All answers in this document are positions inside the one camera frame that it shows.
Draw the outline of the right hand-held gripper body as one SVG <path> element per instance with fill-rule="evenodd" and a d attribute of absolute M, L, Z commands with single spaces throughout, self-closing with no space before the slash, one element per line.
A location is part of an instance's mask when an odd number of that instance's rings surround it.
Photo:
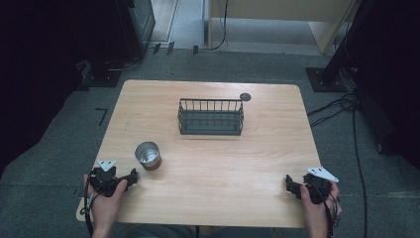
<path fill-rule="evenodd" d="M 303 180 L 309 190 L 311 201 L 314 204 L 322 203 L 330 194 L 331 181 L 338 182 L 339 179 L 323 167 L 308 168 L 307 172 Z"/>

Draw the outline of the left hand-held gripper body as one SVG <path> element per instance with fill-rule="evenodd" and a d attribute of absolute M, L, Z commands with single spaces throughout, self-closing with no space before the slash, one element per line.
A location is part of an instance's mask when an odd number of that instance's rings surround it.
<path fill-rule="evenodd" d="M 91 171 L 88 180 L 95 191 L 111 197 L 121 180 L 130 181 L 129 176 L 116 177 L 116 161 L 98 161 L 98 167 Z"/>

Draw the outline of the silver metal cup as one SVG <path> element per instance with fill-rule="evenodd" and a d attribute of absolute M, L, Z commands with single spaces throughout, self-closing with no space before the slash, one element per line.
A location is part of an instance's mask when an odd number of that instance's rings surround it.
<path fill-rule="evenodd" d="M 135 150 L 135 157 L 147 171 L 156 170 L 161 164 L 158 145 L 154 142 L 143 142 Z"/>

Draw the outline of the black wire basket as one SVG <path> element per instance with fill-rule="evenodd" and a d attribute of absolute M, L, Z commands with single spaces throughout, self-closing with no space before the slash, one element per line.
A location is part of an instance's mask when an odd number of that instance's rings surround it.
<path fill-rule="evenodd" d="M 240 136 L 244 125 L 243 101 L 181 98 L 177 118 L 181 135 Z"/>

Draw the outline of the person's right hand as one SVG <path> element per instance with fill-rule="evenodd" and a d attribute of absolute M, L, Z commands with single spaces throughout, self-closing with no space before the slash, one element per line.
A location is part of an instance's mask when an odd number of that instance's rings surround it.
<path fill-rule="evenodd" d="M 311 201 L 310 193 L 306 186 L 303 185 L 300 191 L 307 230 L 309 227 L 325 227 L 328 229 L 329 220 L 334 220 L 343 211 L 338 199 L 340 191 L 338 186 L 332 181 L 330 194 L 325 201 L 330 209 L 330 216 L 327 215 L 327 209 L 324 204 L 314 204 Z"/>

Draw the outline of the person's left hand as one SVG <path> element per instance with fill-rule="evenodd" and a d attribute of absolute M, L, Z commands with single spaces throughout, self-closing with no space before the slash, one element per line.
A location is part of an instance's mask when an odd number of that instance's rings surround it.
<path fill-rule="evenodd" d="M 91 208 L 94 221 L 93 229 L 95 226 L 114 226 L 126 186 L 127 181 L 123 179 L 111 197 L 106 197 L 101 194 L 96 197 Z"/>

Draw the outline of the black metal stand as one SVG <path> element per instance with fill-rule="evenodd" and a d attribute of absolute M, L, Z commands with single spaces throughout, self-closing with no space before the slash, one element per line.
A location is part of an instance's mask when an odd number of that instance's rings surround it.
<path fill-rule="evenodd" d="M 107 66 L 95 68 L 88 60 L 77 63 L 75 67 L 82 76 L 78 91 L 88 91 L 91 87 L 116 87 L 121 75 L 120 70 Z"/>
<path fill-rule="evenodd" d="M 340 70 L 353 62 L 359 61 L 356 47 L 362 37 L 362 29 L 369 11 L 376 0 L 362 0 L 352 26 L 326 67 L 306 67 L 306 73 L 315 92 L 346 92 L 347 87 L 340 79 Z"/>

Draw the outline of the dark curtain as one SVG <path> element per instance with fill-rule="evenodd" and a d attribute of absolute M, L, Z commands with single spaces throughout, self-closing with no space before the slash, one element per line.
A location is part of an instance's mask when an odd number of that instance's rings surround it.
<path fill-rule="evenodd" d="M 373 0 L 357 83 L 392 129 L 386 144 L 420 169 L 420 0 Z"/>
<path fill-rule="evenodd" d="M 50 0 L 0 0 L 0 177 L 81 83 L 49 23 L 52 9 Z"/>

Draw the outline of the black equipment cabinet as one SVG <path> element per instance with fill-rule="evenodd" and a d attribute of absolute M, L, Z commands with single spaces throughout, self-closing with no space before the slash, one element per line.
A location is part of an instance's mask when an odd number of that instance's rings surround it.
<path fill-rule="evenodd" d="M 156 25 L 151 0 L 114 0 L 125 60 L 141 60 Z"/>

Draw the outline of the light wooden cabinet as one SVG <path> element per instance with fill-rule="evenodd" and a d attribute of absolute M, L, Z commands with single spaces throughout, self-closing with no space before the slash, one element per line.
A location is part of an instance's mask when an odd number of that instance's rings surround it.
<path fill-rule="evenodd" d="M 212 43 L 212 20 L 233 19 L 285 20 L 307 22 L 319 52 L 332 45 L 341 25 L 348 19 L 358 0 L 203 0 L 207 22 L 204 39 Z"/>

